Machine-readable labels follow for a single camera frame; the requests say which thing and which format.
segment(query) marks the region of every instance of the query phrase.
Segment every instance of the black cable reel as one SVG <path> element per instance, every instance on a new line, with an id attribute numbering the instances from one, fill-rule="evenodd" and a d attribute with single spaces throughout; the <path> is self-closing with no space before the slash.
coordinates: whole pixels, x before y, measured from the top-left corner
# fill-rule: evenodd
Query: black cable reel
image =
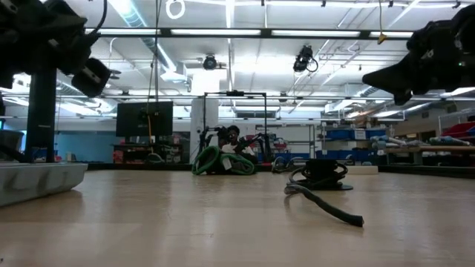
<path id="1" fill-rule="evenodd" d="M 294 170 L 289 176 L 289 182 L 284 189 L 286 195 L 302 193 L 308 200 L 312 200 L 327 213 L 340 220 L 354 226 L 362 227 L 364 220 L 362 216 L 348 214 L 338 208 L 331 206 L 320 197 L 314 195 L 312 191 L 346 191 L 352 190 L 351 185 L 344 185 L 340 182 L 345 178 L 348 168 L 331 159 L 309 159 L 305 167 Z M 293 177 L 301 173 L 305 179 L 295 180 Z"/>

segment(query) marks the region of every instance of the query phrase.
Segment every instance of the blue wall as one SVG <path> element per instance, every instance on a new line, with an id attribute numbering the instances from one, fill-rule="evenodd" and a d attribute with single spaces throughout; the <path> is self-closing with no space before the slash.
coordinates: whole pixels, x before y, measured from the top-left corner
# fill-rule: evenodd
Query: blue wall
<path id="1" fill-rule="evenodd" d="M 113 144 L 121 138 L 115 132 L 61 132 L 55 136 L 58 156 L 66 160 L 66 152 L 76 154 L 78 161 L 98 161 L 112 163 Z"/>

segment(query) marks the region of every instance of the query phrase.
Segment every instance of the white ring light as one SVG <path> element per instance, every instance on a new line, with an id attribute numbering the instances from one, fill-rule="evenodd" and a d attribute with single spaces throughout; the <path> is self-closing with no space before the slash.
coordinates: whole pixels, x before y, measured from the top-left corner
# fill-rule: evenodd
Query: white ring light
<path id="1" fill-rule="evenodd" d="M 173 3 L 179 3 L 181 6 L 181 10 L 177 15 L 174 15 L 170 11 L 170 6 Z M 184 0 L 168 0 L 166 2 L 166 14 L 170 19 L 179 19 L 185 14 L 185 1 Z"/>

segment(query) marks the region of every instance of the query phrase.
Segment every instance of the green cable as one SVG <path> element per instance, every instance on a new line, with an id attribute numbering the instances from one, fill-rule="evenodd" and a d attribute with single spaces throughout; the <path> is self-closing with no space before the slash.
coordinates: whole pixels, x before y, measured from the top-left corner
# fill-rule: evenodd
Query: green cable
<path id="1" fill-rule="evenodd" d="M 220 163 L 223 164 L 224 159 L 229 159 L 232 165 L 237 162 L 243 164 L 244 168 L 231 168 L 231 172 L 240 175 L 251 175 L 254 173 L 254 164 L 247 159 L 244 159 L 242 156 L 236 154 L 222 154 L 220 158 Z"/>
<path id="2" fill-rule="evenodd" d="M 205 165 L 201 167 L 197 167 L 198 163 L 200 162 L 201 159 L 204 159 L 208 156 L 209 153 L 214 153 L 214 158 L 210 162 L 206 163 Z M 191 172 L 194 175 L 200 175 L 203 172 L 207 171 L 211 166 L 213 166 L 214 162 L 216 162 L 216 159 L 220 155 L 220 149 L 217 146 L 209 146 L 205 148 L 193 161 L 193 166 L 191 167 Z"/>

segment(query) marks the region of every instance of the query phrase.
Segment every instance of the black monitor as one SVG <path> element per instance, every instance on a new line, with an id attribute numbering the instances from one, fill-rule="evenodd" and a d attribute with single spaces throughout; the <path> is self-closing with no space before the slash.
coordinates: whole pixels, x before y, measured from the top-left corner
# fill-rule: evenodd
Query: black monitor
<path id="1" fill-rule="evenodd" d="M 148 136 L 149 117 L 152 136 L 172 135 L 173 102 L 145 102 L 117 105 L 116 136 Z"/>

